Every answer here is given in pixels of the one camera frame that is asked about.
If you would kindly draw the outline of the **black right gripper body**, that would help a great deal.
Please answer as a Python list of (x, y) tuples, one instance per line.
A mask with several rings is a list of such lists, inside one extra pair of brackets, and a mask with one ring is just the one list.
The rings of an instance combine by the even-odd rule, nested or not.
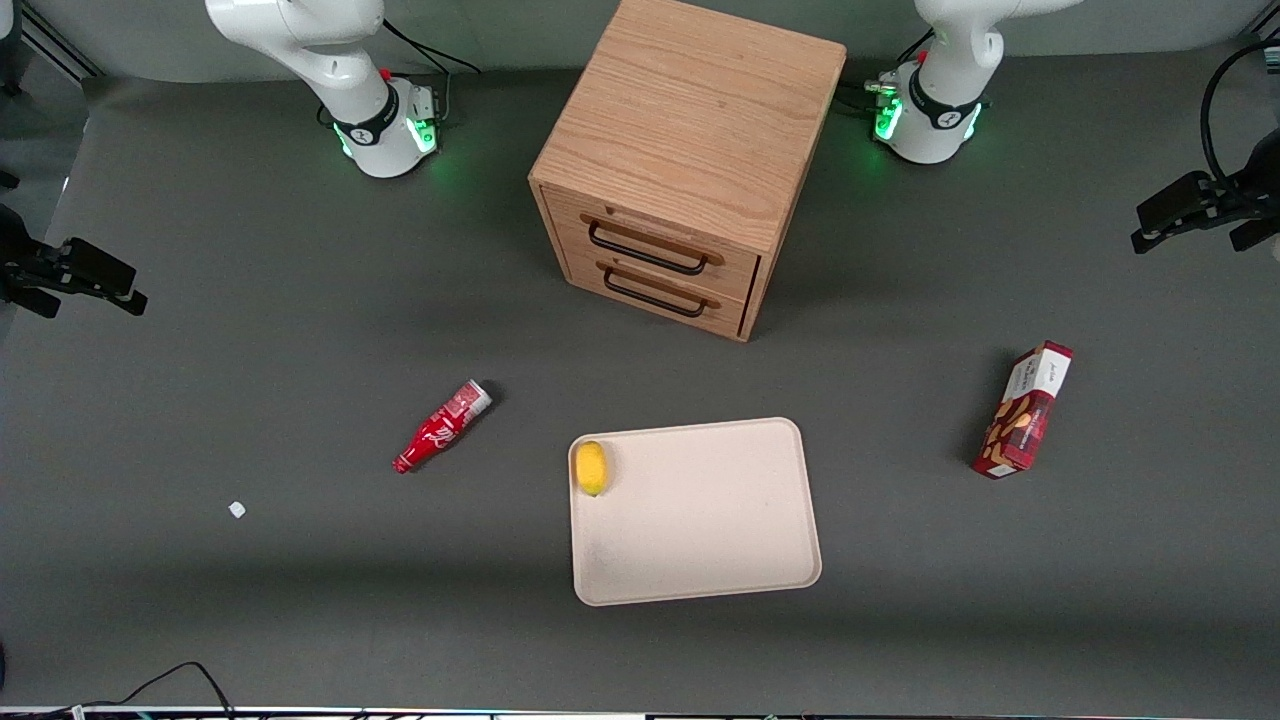
[(60, 246), (36, 240), (22, 217), (1, 205), (1, 282), (4, 293), (59, 291)]

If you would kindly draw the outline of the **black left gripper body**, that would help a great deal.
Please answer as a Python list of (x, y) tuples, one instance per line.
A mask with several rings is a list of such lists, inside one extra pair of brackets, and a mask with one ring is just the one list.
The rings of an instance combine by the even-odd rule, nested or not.
[(1277, 222), (1279, 217), (1279, 128), (1271, 129), (1252, 149), (1245, 164), (1231, 174), (1222, 172), (1213, 151), (1213, 177), (1221, 187), (1213, 222)]

